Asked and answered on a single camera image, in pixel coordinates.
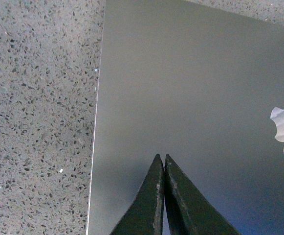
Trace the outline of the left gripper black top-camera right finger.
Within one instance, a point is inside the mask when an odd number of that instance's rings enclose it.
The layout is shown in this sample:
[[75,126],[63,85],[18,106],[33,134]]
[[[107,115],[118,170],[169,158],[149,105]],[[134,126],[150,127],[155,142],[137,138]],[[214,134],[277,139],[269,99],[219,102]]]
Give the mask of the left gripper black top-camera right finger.
[[239,235],[170,155],[165,159],[165,206],[172,235]]

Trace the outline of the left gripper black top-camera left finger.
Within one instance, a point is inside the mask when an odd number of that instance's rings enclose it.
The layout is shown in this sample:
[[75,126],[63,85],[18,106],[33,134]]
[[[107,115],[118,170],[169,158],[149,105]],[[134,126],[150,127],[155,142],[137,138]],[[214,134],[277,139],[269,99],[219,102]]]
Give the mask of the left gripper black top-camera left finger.
[[164,212],[164,167],[159,154],[126,213],[113,228],[112,235],[161,235]]

